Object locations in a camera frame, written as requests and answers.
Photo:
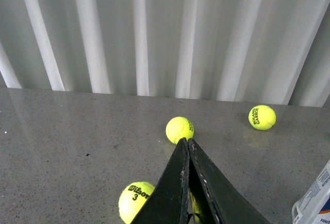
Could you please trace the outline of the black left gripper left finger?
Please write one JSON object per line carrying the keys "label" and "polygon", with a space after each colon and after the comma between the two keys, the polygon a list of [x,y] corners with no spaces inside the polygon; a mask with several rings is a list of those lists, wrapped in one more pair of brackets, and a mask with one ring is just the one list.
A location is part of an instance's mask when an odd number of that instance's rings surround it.
{"label": "black left gripper left finger", "polygon": [[150,198],[132,223],[188,223],[190,155],[186,138],[176,145]]}

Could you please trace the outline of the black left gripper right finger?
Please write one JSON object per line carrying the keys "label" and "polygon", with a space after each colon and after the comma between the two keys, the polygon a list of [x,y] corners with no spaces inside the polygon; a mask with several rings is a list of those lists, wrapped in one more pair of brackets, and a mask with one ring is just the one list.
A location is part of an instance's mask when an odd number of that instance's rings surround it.
{"label": "black left gripper right finger", "polygon": [[269,223],[189,139],[189,193],[194,223]]}

